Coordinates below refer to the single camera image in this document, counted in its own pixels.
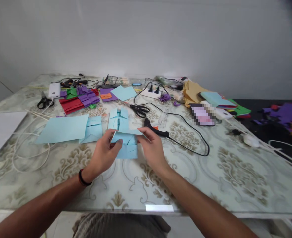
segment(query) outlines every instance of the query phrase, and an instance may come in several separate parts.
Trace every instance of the patterned tablecloth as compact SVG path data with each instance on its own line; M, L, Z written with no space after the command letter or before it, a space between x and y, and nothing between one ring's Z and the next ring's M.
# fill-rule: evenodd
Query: patterned tablecloth
M30 84L48 87L50 82L62 76L41 75ZM1 111L41 112L36 105L44 89L25 87L0 102ZM154 101L138 96L137 102ZM188 108L174 107L172 102L157 105L163 110L182 114L191 122ZM107 129L108 114L111 109L125 107L120 101L103 103L97 108L81 109L69 116L88 114L102 116L103 129ZM153 126L158 125L163 113L149 105L147 117ZM143 125L143 120L128 108L130 128ZM55 99L46 115L63 116L63 110ZM22 132L36 116L28 114L17 132ZM40 133L46 121L37 118L26 132ZM242 142L242 137L230 133L231 125L223 122L214 127L196 128L209 143L208 157L198 156L169 139L162 139L164 153L169 165L189 183L220 203L239 217L292 218L292 167L284 159L262 149L250 148ZM197 132L187 126L179 116L169 115L165 128L173 139L198 153L204 153L206 146ZM0 209L16 209L51 187L66 181L85 167L91 159L96 143L79 144L68 141L51 145L49 158L44 166L35 172L19 173L13 169L14 145L20 136L17 155L29 157L45 152L47 145L35 145L36 136L13 135L0 151ZM39 166L47 152L23 159L15 156L14 163L21 170ZM146 213L146 204L171 204L175 214L183 212L171 192L148 166L139 148L139 158L133 160L116 159L113 165L95 179L67 208L69 211L107 211Z

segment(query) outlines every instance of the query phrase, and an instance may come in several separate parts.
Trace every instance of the smartphone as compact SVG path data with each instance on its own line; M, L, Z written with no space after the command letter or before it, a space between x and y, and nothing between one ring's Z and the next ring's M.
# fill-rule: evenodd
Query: smartphone
M203 104L191 103L191 115L194 123L198 126L215 126L216 119Z

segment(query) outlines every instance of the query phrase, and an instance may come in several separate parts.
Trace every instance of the wrist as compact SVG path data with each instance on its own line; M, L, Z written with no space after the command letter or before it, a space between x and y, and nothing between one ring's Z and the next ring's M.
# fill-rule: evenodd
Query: wrist
M81 172L82 179L86 183L91 183L93 180L99 176L95 171L88 169L88 167L85 167Z
M160 178L166 178L173 172L173 169L169 166L169 164L166 164L164 166L159 166L158 168L154 169L154 172L160 177Z

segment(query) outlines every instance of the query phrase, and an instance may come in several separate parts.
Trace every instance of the light blue paper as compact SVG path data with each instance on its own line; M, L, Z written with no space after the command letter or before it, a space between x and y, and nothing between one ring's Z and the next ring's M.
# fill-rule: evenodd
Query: light blue paper
M122 108L120 111L113 109L110 111L108 129L128 130L128 112Z
M121 101L126 101L127 99L137 95L132 86L123 88L121 85L111 90L111 93L113 93Z
M217 92L201 92L200 95L207 100L212 107L218 107L225 105L226 106L236 106L234 103L230 102L229 100L223 98Z
M111 143L116 143L119 139L123 140L122 148L120 149L117 159L137 159L137 137L143 135L139 130L116 131L113 135Z
M59 143L84 138L89 115L50 118L35 144Z
M101 116L89 117L84 138L79 140L80 144L98 141L103 136Z

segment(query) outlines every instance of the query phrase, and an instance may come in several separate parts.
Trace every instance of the scissors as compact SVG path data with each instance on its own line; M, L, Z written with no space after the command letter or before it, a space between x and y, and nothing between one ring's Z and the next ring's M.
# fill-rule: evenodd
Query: scissors
M135 106L135 105L129 104L127 102L122 102L122 103L126 106L129 106L135 112L135 114L141 118L146 118L146 113L150 112L148 107Z
M40 100L40 102L37 104L37 107L38 107L39 109L45 109L46 107L49 106L49 103L50 103L50 102L51 102L51 100L48 99L48 98L46 97L46 95L44 94L44 92L42 91L42 92L41 92L41 100Z

